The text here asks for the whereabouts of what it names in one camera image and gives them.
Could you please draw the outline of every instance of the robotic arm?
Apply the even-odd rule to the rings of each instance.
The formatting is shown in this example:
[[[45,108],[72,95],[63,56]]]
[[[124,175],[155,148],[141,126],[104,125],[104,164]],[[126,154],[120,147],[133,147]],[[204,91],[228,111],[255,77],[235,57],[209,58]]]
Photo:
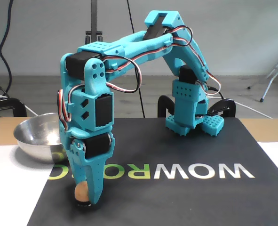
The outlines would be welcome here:
[[[115,147],[111,132],[114,93],[110,88],[126,93],[138,90],[142,81],[140,64],[163,57],[178,77],[173,81],[172,91],[175,113],[166,118],[166,127],[181,136],[198,124],[211,136],[223,128],[222,117],[207,115],[205,82],[210,77],[217,80],[209,72],[191,29],[184,25],[179,13],[152,11],[145,24],[147,31],[112,43],[93,42],[61,59],[62,89],[57,103],[60,138],[76,184],[87,182],[91,204],[100,198],[105,161],[112,157]],[[136,89],[127,90],[110,83],[134,67]]]

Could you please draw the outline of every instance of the small ball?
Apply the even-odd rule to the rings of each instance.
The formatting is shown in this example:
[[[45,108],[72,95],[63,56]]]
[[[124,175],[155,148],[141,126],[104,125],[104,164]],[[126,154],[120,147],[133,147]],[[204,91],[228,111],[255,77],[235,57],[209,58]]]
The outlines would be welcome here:
[[[79,202],[88,202],[88,187],[86,181],[81,181],[75,187],[75,199]]]

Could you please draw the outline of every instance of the metal bowl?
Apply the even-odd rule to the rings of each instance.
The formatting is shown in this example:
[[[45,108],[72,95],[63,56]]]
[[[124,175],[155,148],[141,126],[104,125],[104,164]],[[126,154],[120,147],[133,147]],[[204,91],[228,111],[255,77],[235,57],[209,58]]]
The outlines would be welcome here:
[[[59,138],[58,114],[42,114],[20,123],[13,135],[20,148],[32,158],[45,163],[67,159]]]

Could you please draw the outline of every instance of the mounting hole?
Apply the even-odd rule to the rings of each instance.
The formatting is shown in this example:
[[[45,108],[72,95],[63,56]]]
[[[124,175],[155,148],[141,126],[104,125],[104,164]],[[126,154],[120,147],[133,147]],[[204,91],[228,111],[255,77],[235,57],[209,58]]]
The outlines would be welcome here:
[[[84,112],[81,117],[82,117],[83,120],[85,120],[88,116],[89,116],[89,113]]]
[[[85,108],[88,105],[88,99],[85,99],[84,101],[82,101],[81,106],[83,108]]]

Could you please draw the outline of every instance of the wooden table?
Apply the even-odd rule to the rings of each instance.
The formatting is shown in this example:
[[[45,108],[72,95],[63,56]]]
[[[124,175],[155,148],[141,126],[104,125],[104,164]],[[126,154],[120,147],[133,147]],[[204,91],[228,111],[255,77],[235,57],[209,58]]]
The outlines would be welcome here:
[[[0,145],[17,145],[14,128],[27,118],[0,118]],[[278,142],[278,119],[240,119],[258,142]]]

